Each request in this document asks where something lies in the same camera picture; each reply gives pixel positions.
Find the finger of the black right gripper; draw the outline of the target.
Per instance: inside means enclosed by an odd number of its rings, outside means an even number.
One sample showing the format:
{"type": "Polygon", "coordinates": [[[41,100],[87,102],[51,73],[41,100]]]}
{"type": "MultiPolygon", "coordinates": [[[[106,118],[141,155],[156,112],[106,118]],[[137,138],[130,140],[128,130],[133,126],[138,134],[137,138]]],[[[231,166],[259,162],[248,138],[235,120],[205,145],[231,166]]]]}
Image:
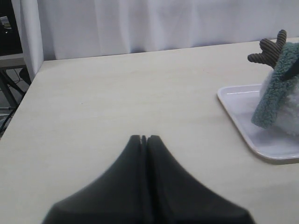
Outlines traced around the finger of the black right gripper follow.
{"type": "Polygon", "coordinates": [[[299,66],[293,65],[284,75],[283,75],[283,81],[292,79],[296,75],[299,74],[299,66]]]}

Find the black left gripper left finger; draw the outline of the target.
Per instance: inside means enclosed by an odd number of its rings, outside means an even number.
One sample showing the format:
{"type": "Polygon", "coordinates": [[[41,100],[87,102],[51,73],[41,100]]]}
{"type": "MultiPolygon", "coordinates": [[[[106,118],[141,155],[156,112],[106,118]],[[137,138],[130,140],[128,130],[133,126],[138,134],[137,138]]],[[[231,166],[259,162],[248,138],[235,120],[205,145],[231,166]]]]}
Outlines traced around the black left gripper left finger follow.
{"type": "Polygon", "coordinates": [[[144,136],[133,135],[116,161],[95,181],[55,203],[45,224],[144,224],[144,136]]]}

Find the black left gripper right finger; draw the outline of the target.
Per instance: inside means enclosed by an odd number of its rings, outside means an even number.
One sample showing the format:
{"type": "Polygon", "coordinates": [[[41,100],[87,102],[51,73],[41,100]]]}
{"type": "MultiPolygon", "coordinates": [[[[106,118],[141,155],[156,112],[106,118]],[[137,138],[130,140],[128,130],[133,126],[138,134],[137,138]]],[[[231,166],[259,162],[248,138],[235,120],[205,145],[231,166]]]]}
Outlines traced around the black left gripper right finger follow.
{"type": "Polygon", "coordinates": [[[189,174],[159,136],[147,140],[148,184],[156,224],[253,224],[250,212],[189,174]]]}

